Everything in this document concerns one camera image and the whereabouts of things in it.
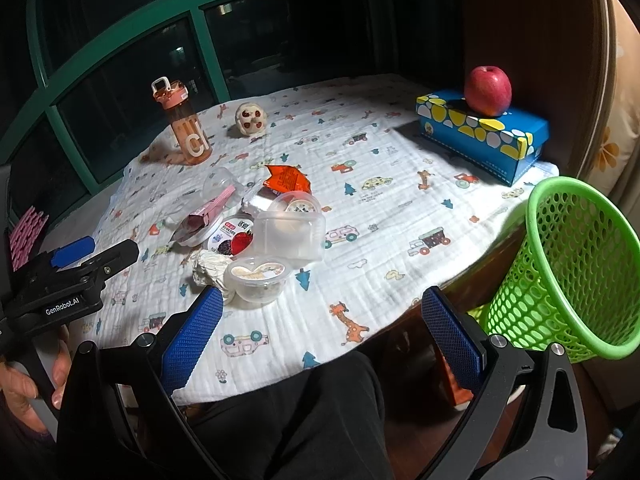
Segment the person's left hand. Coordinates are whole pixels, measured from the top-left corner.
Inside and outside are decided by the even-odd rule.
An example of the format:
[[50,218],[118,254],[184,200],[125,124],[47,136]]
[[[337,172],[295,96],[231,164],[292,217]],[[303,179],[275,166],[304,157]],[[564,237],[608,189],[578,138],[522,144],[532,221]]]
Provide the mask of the person's left hand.
[[[68,350],[68,336],[70,333],[65,325],[58,330],[58,355],[52,366],[55,392],[52,394],[52,404],[61,407],[66,380],[70,372],[72,360]],[[38,389],[32,378],[14,367],[1,363],[1,391],[6,398],[6,405],[12,415],[29,430],[36,434],[47,434],[46,425],[42,422],[29,401],[38,396]]]

